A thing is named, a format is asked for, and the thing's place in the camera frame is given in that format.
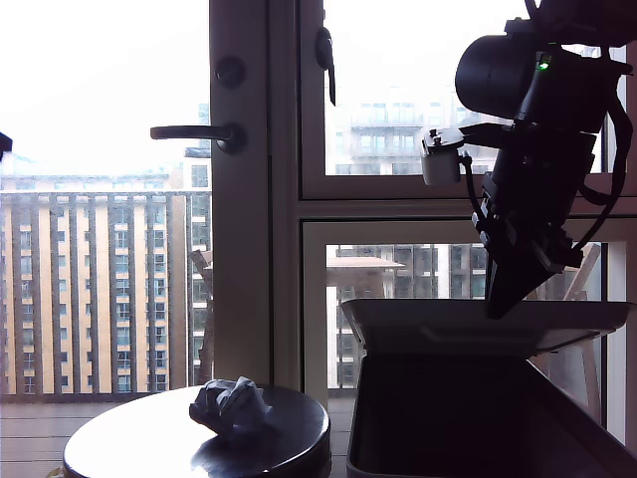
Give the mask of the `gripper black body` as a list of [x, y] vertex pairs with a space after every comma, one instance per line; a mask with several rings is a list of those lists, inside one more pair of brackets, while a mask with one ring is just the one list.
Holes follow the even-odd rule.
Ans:
[[501, 149], [482, 193], [472, 195], [473, 223], [486, 249], [510, 246], [515, 264], [542, 265], [550, 273], [577, 268], [579, 246], [563, 230], [576, 194], [594, 160], [587, 147], [548, 153]]

